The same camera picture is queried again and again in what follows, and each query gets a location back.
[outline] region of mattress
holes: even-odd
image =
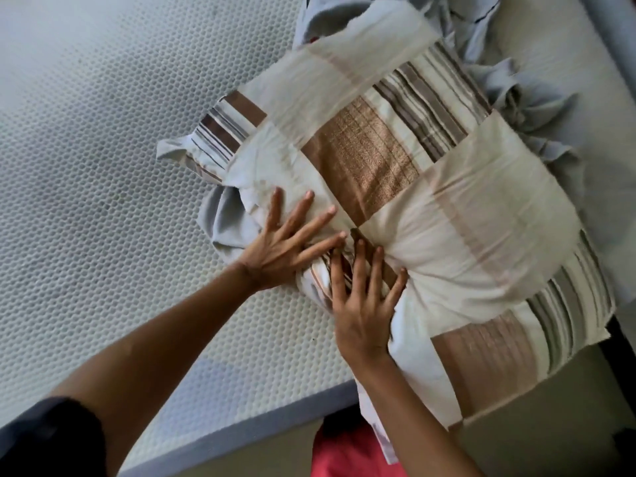
[[[155,163],[156,141],[279,58],[303,1],[0,0],[0,424],[220,271],[195,223],[206,186]],[[506,0],[495,28],[523,68],[579,93],[557,136],[590,160],[588,227],[627,298],[629,92],[577,0]],[[171,475],[349,405],[332,330],[291,289],[251,298],[124,475]]]

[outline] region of wrinkled fabric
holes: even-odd
[[[455,48],[489,102],[520,134],[528,148],[548,165],[580,209],[584,165],[579,155],[568,145],[534,134],[567,109],[572,95],[560,93],[531,74],[517,72],[510,58],[488,65],[501,58],[489,32],[501,0],[408,1],[427,18],[445,42]],[[294,47],[343,30],[372,2],[309,0],[298,17]],[[226,262],[236,259],[258,235],[258,227],[245,212],[239,192],[231,187],[212,189],[200,209],[198,222]]]

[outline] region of left hand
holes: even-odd
[[[309,191],[292,211],[289,219],[280,226],[282,189],[277,187],[274,191],[265,227],[234,263],[245,270],[256,291],[274,288],[292,280],[295,272],[306,268],[330,249],[343,244],[346,232],[305,247],[333,219],[337,211],[335,206],[331,206],[305,224],[307,212],[313,202],[314,193]]]

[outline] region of black shirt sleeve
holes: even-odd
[[[99,419],[79,402],[48,398],[0,429],[0,475],[106,475]]]

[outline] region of pillow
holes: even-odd
[[[612,294],[573,205],[406,2],[376,0],[345,30],[289,52],[159,153],[238,188],[260,227],[276,186],[285,214],[311,189],[308,217],[339,208],[319,237],[350,234],[349,265],[363,238],[370,255],[385,248],[385,291],[406,267],[389,352],[446,427],[527,392],[607,335]],[[330,309],[328,257],[298,282]]]

